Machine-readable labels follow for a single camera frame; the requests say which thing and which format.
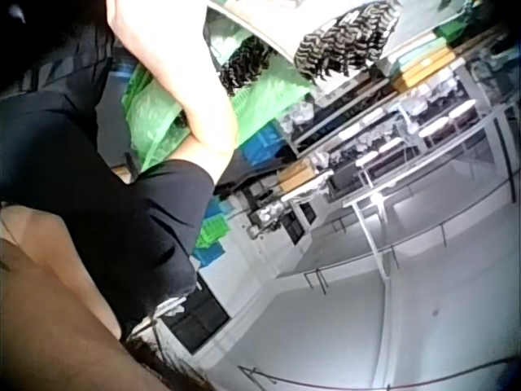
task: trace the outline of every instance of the blue crate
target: blue crate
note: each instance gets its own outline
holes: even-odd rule
[[[273,159],[284,143],[284,138],[270,122],[241,145],[240,150],[248,163],[257,167]]]
[[[221,206],[219,205],[219,199],[217,197],[213,197],[210,199],[210,202],[208,204],[208,207],[206,208],[206,211],[204,212],[204,218],[210,218],[213,216],[216,216],[218,214],[221,214]]]
[[[200,268],[210,265],[219,257],[225,254],[224,248],[221,246],[219,242],[212,244],[208,248],[196,248],[192,255],[195,259],[201,262]]]

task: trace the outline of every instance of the merchandise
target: merchandise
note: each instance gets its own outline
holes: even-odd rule
[[[295,65],[309,80],[336,71],[349,76],[380,59],[398,21],[398,11],[387,1],[357,7],[304,36]]]

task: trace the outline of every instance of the dark hair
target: dark hair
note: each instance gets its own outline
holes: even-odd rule
[[[216,391],[205,375],[181,359],[167,359],[165,362],[158,351],[141,338],[128,340],[124,347],[139,364],[173,391]]]

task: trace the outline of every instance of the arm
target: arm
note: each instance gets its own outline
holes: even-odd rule
[[[191,133],[170,159],[191,161],[216,182],[237,138],[233,108],[203,39],[205,0],[107,0],[108,23],[186,112]]]

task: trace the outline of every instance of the ceiling light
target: ceiling light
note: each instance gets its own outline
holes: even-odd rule
[[[367,155],[364,155],[360,159],[357,160],[355,165],[357,167],[363,166],[365,163],[368,163],[369,161],[373,160],[376,156],[378,156],[378,153],[376,151],[371,151]]]
[[[449,117],[451,119],[457,118],[461,116],[464,112],[466,112],[469,108],[475,105],[475,99],[467,100],[464,104],[460,105],[459,107],[455,108],[449,113]]]
[[[401,137],[395,137],[389,143],[387,143],[385,145],[382,145],[381,148],[379,149],[379,152],[380,153],[387,152],[388,150],[390,150],[391,148],[395,147],[396,145],[398,145],[402,141],[403,140],[401,139]]]
[[[443,128],[445,125],[449,123],[449,118],[444,116],[440,118],[439,120],[436,120],[432,122],[427,128],[420,130],[420,133],[418,133],[418,136],[421,138],[430,136],[431,134],[434,134],[441,128]]]
[[[355,124],[353,126],[349,126],[346,130],[342,130],[339,133],[339,137],[341,140],[345,141],[351,137],[356,136],[361,131],[360,124]]]
[[[367,114],[366,116],[364,116],[364,119],[362,121],[364,121],[364,123],[366,125],[368,125],[369,123],[371,123],[372,121],[374,121],[376,118],[378,118],[379,116],[381,116],[383,114],[383,109],[382,108],[377,108],[376,110],[374,110],[372,113],[370,114]]]
[[[383,198],[382,193],[374,193],[371,198],[371,204],[372,205],[378,205],[380,208],[383,206],[383,202],[385,201],[385,198]]]

